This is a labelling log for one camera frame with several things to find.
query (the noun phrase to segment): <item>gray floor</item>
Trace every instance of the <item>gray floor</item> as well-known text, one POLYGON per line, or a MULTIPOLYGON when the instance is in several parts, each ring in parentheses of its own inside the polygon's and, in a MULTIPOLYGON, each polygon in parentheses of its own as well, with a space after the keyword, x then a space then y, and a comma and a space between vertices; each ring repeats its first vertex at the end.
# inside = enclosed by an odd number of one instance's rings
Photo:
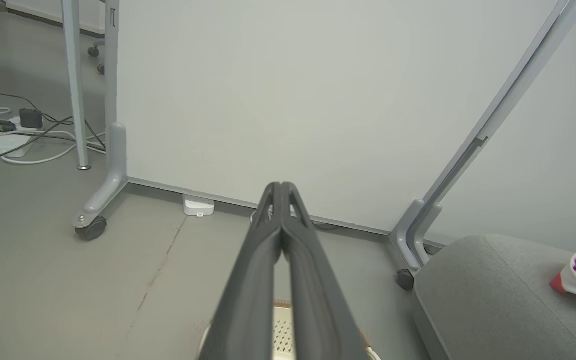
MULTIPOLYGON (((104 78, 96 74, 98 60, 84 53, 94 39, 81 39, 86 118, 101 132, 104 78)), ((0 14, 0 92, 68 116, 63 42, 58 28, 0 14)), ((5 98, 0 106, 25 107, 5 98)), ((42 139, 25 159, 68 145, 42 139)), ((180 194, 128 186, 104 214, 105 235, 85 243, 69 222, 105 177, 103 155, 91 152, 90 159, 89 171, 76 170, 74 152, 32 166, 0 161, 0 359, 194 358, 251 210, 218 203, 212 216, 187 217, 180 194)), ((402 264, 387 239, 345 229, 319 235, 374 350, 384 360, 427 359, 409 312, 411 294, 394 284, 402 264)), ((290 299, 283 258, 275 297, 290 299)))

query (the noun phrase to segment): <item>black caster wheel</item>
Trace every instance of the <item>black caster wheel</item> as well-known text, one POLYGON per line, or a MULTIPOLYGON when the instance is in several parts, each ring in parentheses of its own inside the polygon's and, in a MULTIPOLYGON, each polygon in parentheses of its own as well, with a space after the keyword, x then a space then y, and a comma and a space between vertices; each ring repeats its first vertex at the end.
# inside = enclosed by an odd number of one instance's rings
POLYGON ((410 291, 415 285, 415 278, 412 276, 409 269, 400 269, 400 271, 397 271, 395 281, 403 290, 410 291))
POLYGON ((90 225, 86 227, 76 227, 75 233, 77 233, 77 235, 79 235, 83 240, 89 242, 100 237, 106 230, 107 225, 108 221, 106 221, 105 218, 98 216, 92 220, 90 225))
POLYGON ((88 55, 90 55, 93 58, 99 57, 99 49, 96 47, 89 47, 88 48, 88 55))

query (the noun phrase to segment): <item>white device on floor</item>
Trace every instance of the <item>white device on floor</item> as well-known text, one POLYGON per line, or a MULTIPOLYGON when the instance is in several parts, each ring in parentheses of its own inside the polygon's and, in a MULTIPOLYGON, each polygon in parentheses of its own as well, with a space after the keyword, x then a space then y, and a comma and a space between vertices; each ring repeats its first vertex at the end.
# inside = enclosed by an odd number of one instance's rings
MULTIPOLYGON (((26 135, 12 134, 6 136, 0 136, 0 155, 7 153, 13 149, 19 148, 20 146, 26 145, 32 137, 26 135)), ((28 153, 28 150, 32 148, 34 143, 28 146, 24 146, 17 151, 13 151, 6 155, 7 158, 21 158, 28 153)))
POLYGON ((215 201, 183 194, 183 213, 192 217, 206 217, 215 213, 215 201))

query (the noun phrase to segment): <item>black power adapter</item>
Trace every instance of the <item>black power adapter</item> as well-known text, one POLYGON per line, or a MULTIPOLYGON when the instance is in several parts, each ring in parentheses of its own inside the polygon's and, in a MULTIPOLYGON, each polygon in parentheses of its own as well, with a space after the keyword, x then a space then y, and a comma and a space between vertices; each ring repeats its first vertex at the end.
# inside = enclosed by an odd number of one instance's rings
POLYGON ((44 127, 42 112, 39 110, 21 109, 19 110, 19 117, 21 118, 22 128, 41 129, 44 127))

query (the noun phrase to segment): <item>gray ottoman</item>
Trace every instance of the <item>gray ottoman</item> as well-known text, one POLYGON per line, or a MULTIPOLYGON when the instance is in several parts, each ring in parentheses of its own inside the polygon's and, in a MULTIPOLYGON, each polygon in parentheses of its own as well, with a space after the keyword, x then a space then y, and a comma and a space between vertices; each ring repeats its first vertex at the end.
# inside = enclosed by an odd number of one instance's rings
POLYGON ((444 248, 414 282, 432 360, 576 360, 576 296, 549 285, 571 256, 501 235, 444 248))

